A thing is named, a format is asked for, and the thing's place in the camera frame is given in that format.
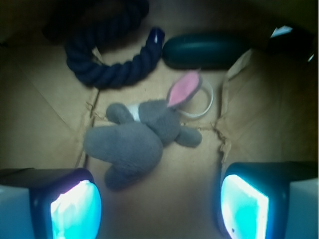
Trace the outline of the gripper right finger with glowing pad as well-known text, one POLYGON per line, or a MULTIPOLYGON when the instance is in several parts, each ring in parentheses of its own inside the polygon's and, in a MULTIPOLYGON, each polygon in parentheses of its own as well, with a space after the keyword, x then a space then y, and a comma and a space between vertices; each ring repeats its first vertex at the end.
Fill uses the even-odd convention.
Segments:
POLYGON ((222 177, 220 216, 230 239, 317 239, 318 163, 232 163, 222 177))

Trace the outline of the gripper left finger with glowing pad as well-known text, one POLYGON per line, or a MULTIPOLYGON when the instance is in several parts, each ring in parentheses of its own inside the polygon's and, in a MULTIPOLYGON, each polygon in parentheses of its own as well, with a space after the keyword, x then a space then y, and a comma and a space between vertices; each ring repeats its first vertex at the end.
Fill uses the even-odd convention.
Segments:
POLYGON ((2 239, 94 239, 102 199, 92 174, 74 169, 2 169, 2 239))

